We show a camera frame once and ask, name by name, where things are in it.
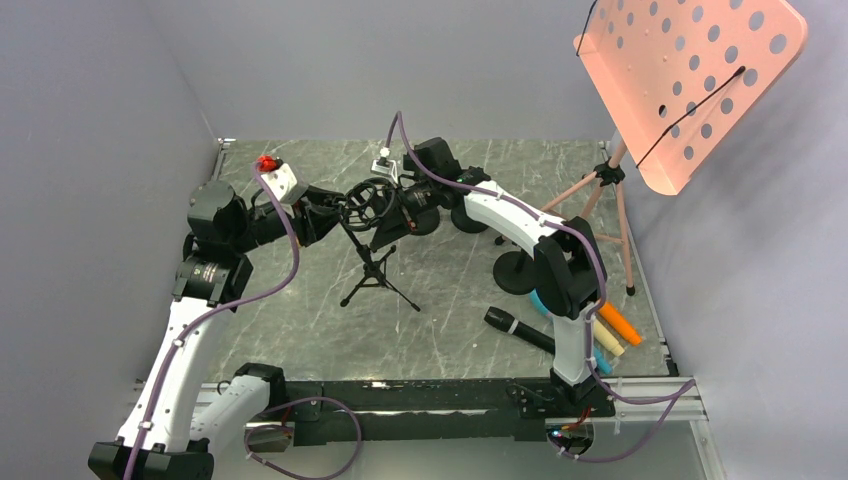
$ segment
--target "tripod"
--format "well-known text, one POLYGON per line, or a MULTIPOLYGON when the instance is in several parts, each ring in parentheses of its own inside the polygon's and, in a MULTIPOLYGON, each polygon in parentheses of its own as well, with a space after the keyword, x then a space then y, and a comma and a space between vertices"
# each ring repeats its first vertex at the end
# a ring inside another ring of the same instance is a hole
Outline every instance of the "tripod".
POLYGON ((392 245, 392 248, 390 248, 385 255, 380 257, 380 259, 375 262, 371 258, 371 250, 369 250, 368 247, 360 243, 359 240, 356 238, 356 235, 354 235, 353 232, 351 232, 347 228, 344 228, 344 225, 342 226, 342 228, 344 229, 348 238, 350 238, 350 241, 353 242, 353 244, 356 246, 357 255, 359 255, 359 258, 362 259, 362 269, 364 270, 364 276, 362 277, 362 280, 360 280, 359 283, 357 283, 356 286, 353 287, 353 290, 350 291, 347 297, 342 299, 339 305, 341 305, 342 307, 346 307, 350 303, 350 299, 353 298, 354 295, 356 295, 356 292, 358 292, 360 288, 387 288, 400 295, 401 298, 403 298, 406 303, 408 303, 409 306, 412 307, 413 310, 415 310, 416 312, 420 312, 421 307, 412 303, 410 299, 406 298, 406 295, 404 295, 400 290, 395 288, 395 286, 392 285, 392 282, 390 282, 386 278, 386 261, 388 260, 391 254, 397 251, 397 247, 392 245), (369 279, 372 278, 375 280, 375 283, 366 283, 369 279))

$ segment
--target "round hole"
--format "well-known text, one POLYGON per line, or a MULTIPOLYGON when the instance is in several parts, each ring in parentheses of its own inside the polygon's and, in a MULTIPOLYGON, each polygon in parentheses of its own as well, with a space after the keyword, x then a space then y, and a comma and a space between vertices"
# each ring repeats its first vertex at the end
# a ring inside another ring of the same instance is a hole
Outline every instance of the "round hole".
POLYGON ((724 52, 724 61, 727 63, 733 63, 736 61, 737 57, 739 57, 739 49, 733 45, 727 47, 727 50, 724 52))
POLYGON ((725 98, 721 101, 721 113, 727 115, 733 111, 733 100, 725 98))
POLYGON ((769 43, 769 51, 777 55, 786 48, 786 35, 780 33, 774 36, 769 43))
POLYGON ((707 39, 711 42, 715 42, 718 40, 718 36, 721 35, 721 27, 718 25, 713 25, 710 27, 710 31, 707 32, 707 39))
POLYGON ((748 87, 753 87, 755 83, 757 83, 757 69, 749 68, 745 70, 745 74, 742 75, 742 81, 745 82, 745 85, 748 87))
POLYGON ((763 12, 754 12, 748 20, 748 28, 750 28, 751 31, 756 32, 763 26, 765 19, 766 16, 763 12))

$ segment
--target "perforated pink panel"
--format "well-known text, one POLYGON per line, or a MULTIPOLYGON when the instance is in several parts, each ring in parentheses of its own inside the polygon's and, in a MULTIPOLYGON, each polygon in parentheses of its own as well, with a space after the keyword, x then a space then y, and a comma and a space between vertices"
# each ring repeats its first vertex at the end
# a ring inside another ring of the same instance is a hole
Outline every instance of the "perforated pink panel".
POLYGON ((675 195, 806 40, 806 21, 784 0, 600 0, 580 58, 636 161, 671 123, 747 68, 639 167, 653 190, 675 195))

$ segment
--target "black microphone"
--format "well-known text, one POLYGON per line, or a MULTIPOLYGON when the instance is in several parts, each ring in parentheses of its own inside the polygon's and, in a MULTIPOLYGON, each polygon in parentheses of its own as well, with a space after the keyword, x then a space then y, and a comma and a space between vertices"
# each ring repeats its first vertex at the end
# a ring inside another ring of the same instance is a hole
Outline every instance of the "black microphone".
POLYGON ((541 348, 551 355, 556 354, 556 343, 552 337, 545 335, 533 327, 521 323, 518 319, 509 313, 504 312, 500 308, 489 307, 489 310, 486 312, 486 316, 483 317, 483 319, 486 320, 486 323, 502 332, 515 335, 516 337, 531 345, 541 348))

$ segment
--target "gray marble surface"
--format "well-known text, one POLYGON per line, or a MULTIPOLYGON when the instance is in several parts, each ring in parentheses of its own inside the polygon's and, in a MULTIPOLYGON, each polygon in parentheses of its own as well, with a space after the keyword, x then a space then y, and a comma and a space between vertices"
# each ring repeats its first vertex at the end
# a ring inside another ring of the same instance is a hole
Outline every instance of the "gray marble surface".
MULTIPOLYGON (((597 142, 541 140, 449 140, 463 166, 482 166, 513 195, 541 206, 602 161, 597 142)), ((242 142, 231 147, 221 179, 249 197, 251 162, 265 153, 297 165, 316 186, 346 191, 371 177, 369 168, 380 141, 242 142)), ((402 146, 395 145, 393 158, 402 146)), ((589 189, 560 206, 573 216, 580 212, 589 189)), ((611 189, 595 208, 590 223, 595 233, 618 234, 611 189)), ((407 236, 388 263, 388 278, 423 311, 417 313, 397 295, 383 289, 362 290, 345 308, 339 301, 361 278, 362 266, 340 227, 323 241, 301 249, 295 280, 281 293, 241 307, 227 327, 208 379, 229 379, 245 362, 283 367, 293 380, 444 379, 546 376, 552 358, 483 321, 491 305, 531 326, 553 334, 527 297, 503 292, 492 279, 499 255, 515 249, 495 246, 497 232, 479 235, 458 231, 442 211, 439 229, 425 237, 407 236)), ((363 240, 372 232, 363 234, 363 240)), ((609 274, 610 299, 644 337, 627 347, 615 375, 666 375, 660 343, 641 279, 637 294, 624 289, 620 249, 599 242, 609 274)), ((245 295, 277 284, 291 267, 287 241, 250 253, 255 267, 245 295)))

